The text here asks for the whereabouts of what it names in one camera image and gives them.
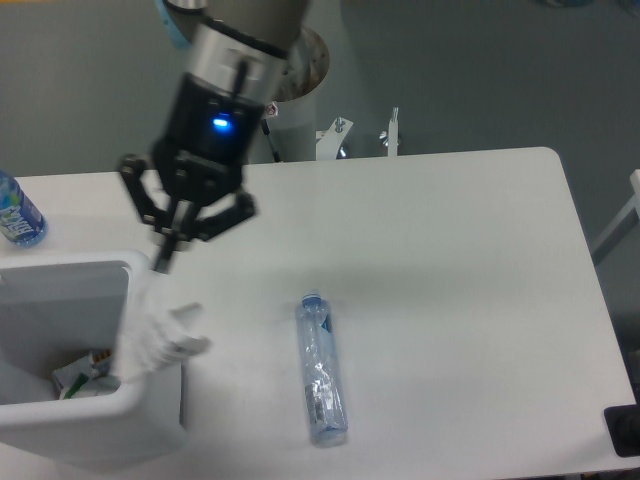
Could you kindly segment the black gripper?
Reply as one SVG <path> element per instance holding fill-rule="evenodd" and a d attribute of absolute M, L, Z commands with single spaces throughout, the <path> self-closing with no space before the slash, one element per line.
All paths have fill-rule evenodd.
<path fill-rule="evenodd" d="M 257 213 L 254 197 L 239 189 L 263 111 L 263 105 L 228 96 L 192 74 L 182 77 L 164 133 L 152 148 L 153 165 L 170 196 L 165 210 L 144 186 L 147 159 L 127 154 L 119 160 L 121 180 L 158 247 L 153 271 L 169 273 L 176 251 L 188 250 L 193 241 L 212 241 Z M 206 217 L 191 203 L 208 206 L 231 193 L 229 207 Z"/>

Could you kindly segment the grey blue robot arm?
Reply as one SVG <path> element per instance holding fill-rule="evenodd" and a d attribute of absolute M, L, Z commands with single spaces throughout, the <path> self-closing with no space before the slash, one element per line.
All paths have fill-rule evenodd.
<path fill-rule="evenodd" d="M 171 112 L 146 156 L 126 155 L 121 179 L 159 247 L 152 269 L 256 213 L 243 167 L 301 34 L 305 1 L 167 1 L 191 49 Z"/>

